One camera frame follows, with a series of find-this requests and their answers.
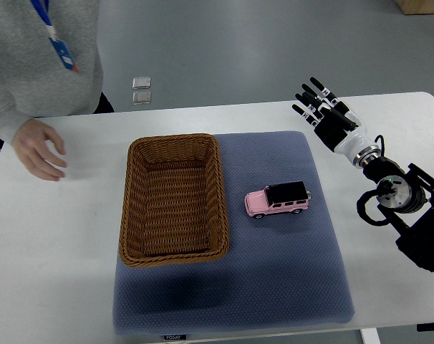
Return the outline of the person's bare hand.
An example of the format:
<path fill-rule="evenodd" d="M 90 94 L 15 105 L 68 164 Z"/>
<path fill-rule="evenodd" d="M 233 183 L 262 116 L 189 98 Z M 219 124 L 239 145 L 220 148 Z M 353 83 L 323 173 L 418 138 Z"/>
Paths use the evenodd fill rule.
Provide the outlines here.
<path fill-rule="evenodd" d="M 45 181 L 59 181 L 65 177 L 62 169 L 67 167 L 67 162 L 50 151 L 48 141 L 58 154 L 66 154 L 64 140 L 53 127 L 39 120 L 28 120 L 17 131 L 11 145 L 30 174 Z"/>

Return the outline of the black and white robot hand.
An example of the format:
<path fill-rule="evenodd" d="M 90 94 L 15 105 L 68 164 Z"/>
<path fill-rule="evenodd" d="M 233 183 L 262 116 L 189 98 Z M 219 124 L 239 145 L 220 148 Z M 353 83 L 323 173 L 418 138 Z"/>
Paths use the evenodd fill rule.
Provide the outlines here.
<path fill-rule="evenodd" d="M 343 155 L 355 168 L 379 158 L 383 149 L 368 138 L 367 129 L 354 111 L 315 77 L 295 94 L 292 109 L 313 127 L 315 135 L 333 153 Z"/>

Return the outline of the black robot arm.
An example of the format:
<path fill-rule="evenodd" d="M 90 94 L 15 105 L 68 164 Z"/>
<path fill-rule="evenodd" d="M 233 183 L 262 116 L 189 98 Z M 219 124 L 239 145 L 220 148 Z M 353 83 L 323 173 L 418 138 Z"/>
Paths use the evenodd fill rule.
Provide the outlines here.
<path fill-rule="evenodd" d="M 357 213 L 372 226 L 388 224 L 400 235 L 397 248 L 415 265 L 434 277 L 434 178 L 411 163 L 408 171 L 385 157 L 381 146 L 362 159 L 363 174 L 376 187 L 361 195 Z"/>

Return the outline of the grey sweatshirt forearm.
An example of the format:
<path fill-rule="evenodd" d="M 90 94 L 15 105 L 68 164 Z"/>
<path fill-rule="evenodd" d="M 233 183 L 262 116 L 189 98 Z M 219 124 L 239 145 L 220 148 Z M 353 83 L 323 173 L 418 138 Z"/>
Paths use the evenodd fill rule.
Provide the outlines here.
<path fill-rule="evenodd" d="M 0 83 L 0 139 L 11 145 L 19 129 L 31 119 L 17 109 L 14 96 Z"/>

